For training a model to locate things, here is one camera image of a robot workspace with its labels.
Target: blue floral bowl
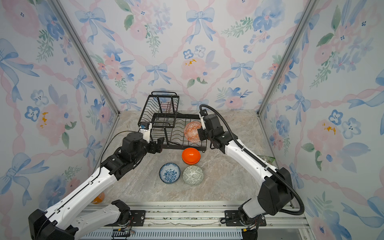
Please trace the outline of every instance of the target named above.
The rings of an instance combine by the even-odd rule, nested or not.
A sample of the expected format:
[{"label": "blue floral bowl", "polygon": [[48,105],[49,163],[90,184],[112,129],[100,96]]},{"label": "blue floral bowl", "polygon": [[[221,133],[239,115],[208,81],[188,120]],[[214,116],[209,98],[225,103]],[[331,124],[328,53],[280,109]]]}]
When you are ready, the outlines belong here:
[{"label": "blue floral bowl", "polygon": [[160,168],[159,176],[164,183],[172,184],[179,179],[180,168],[172,162],[166,163]]}]

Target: orange and white patterned bowl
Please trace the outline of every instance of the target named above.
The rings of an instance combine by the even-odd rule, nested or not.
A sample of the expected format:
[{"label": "orange and white patterned bowl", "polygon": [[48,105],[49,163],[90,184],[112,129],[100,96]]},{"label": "orange and white patterned bowl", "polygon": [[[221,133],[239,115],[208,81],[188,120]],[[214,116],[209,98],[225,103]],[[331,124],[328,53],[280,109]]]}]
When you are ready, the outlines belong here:
[{"label": "orange and white patterned bowl", "polygon": [[201,123],[198,121],[193,121],[188,123],[184,129],[184,135],[187,138],[187,140],[190,142],[200,142],[200,138],[197,130],[201,127],[202,127]]}]

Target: gray patterned bowl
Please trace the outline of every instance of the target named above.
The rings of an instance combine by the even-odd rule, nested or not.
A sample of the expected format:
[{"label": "gray patterned bowl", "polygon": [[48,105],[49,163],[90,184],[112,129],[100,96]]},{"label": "gray patterned bowl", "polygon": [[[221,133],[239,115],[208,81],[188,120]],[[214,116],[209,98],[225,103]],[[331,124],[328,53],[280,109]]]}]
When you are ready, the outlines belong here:
[{"label": "gray patterned bowl", "polygon": [[180,174],[179,166],[172,162],[164,164],[159,171],[160,179],[166,184],[175,183],[179,179]]},{"label": "gray patterned bowl", "polygon": [[183,179],[189,185],[199,185],[203,178],[203,170],[196,165],[187,167],[183,172]]}]

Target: gray marble surface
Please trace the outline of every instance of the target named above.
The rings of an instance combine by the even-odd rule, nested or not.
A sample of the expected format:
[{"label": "gray marble surface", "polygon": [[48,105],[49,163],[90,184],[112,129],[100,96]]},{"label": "gray marble surface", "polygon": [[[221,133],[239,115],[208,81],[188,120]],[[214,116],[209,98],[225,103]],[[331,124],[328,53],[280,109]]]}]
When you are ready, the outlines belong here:
[{"label": "gray marble surface", "polygon": [[[197,111],[180,112],[197,113]],[[220,113],[228,122],[232,132],[254,153],[272,156],[254,111],[220,111]],[[114,135],[125,130],[137,131],[139,118],[140,112],[122,112]],[[127,132],[115,137],[108,147],[104,159],[121,146],[122,139],[126,135]],[[224,155],[218,149],[209,149],[209,144],[207,151],[200,153],[201,159],[196,164],[204,172],[204,180],[200,185],[188,185],[184,183],[182,177],[174,184],[163,183],[159,178],[159,170],[163,164],[176,163],[182,172],[188,167],[181,158],[182,150],[163,149],[160,154],[147,154],[136,169],[107,188],[104,191],[103,204],[117,199],[124,202],[245,201],[256,196],[258,189],[254,178],[234,159]]]}]

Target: dish rack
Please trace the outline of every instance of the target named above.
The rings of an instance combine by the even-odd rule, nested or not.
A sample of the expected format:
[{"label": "dish rack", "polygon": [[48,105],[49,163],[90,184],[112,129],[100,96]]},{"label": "dish rack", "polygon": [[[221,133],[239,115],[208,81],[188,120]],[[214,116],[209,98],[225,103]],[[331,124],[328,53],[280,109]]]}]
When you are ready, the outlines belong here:
[{"label": "dish rack", "polygon": [[178,113],[180,96],[175,92],[154,91],[148,96],[139,122],[152,123],[151,140],[164,137],[163,148],[196,148],[206,151],[207,141],[190,142],[184,135],[185,126],[193,121],[200,121],[198,114]]}]

